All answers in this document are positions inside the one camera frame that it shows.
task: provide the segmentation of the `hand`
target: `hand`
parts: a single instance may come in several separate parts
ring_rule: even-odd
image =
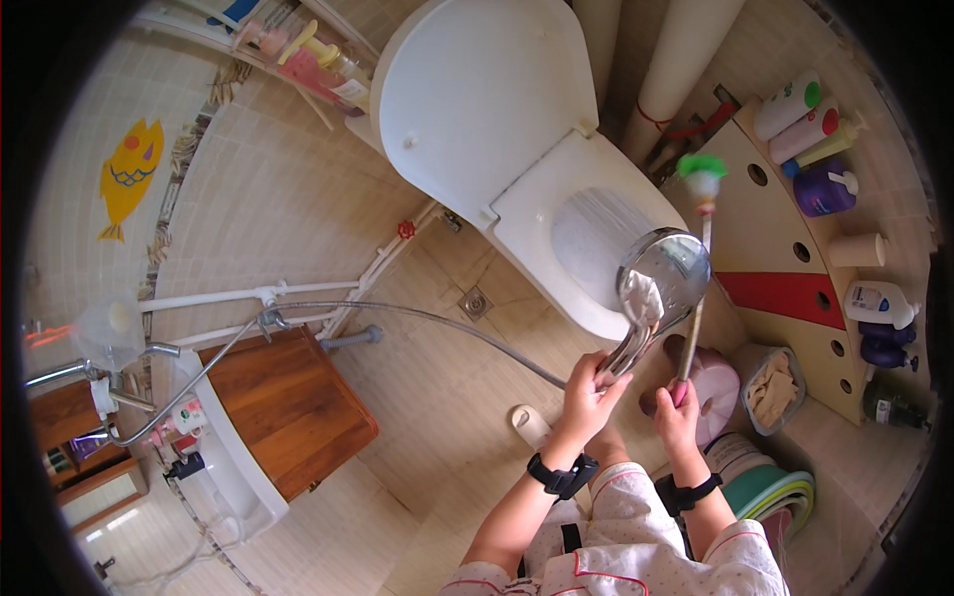
[[[655,429],[670,460],[688,450],[697,450],[695,424],[699,420],[699,398],[693,382],[687,382],[686,397],[679,407],[673,406],[673,396],[665,387],[656,390]]]
[[[567,381],[563,416],[557,423],[554,434],[571,438],[578,442],[581,448],[606,426],[612,409],[633,380],[633,375],[626,374],[610,385],[603,395],[596,392],[596,367],[609,354],[609,350],[585,354],[573,367],[573,374]]]

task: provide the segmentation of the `sink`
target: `sink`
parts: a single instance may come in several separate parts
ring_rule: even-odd
[[[202,370],[193,350],[182,350],[174,362],[172,395]],[[208,378],[202,377],[193,391],[209,420],[197,442],[205,469],[182,483],[203,492],[238,540],[246,542],[284,517],[288,503],[252,457]]]

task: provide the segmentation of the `wrist strap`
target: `wrist strap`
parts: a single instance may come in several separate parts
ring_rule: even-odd
[[[544,492],[549,495],[559,495],[558,501],[572,499],[573,495],[590,481],[599,471],[599,462],[585,453],[581,453],[573,468],[569,472],[564,470],[550,470],[540,461],[540,454],[536,453],[527,462],[527,473],[534,480],[543,485]]]
[[[695,504],[708,497],[716,490],[716,487],[722,484],[722,477],[718,474],[711,475],[706,482],[695,488],[676,487],[673,475],[664,476],[655,482],[656,492],[659,498],[666,505],[666,511],[670,516],[678,517],[682,511],[692,511]]]

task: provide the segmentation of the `white slipper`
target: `white slipper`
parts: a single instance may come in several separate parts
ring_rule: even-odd
[[[547,421],[540,416],[540,412],[537,412],[532,405],[525,403],[514,406],[510,410],[510,424],[534,451],[539,451],[547,444],[550,433],[553,431]]]

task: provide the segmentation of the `yellow fish decoration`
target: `yellow fish decoration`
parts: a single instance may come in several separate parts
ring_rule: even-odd
[[[133,212],[153,181],[153,174],[162,156],[162,124],[157,120],[146,128],[141,118],[116,146],[113,156],[103,163],[99,177],[99,196],[106,201],[110,225],[97,240],[125,242],[122,222]]]

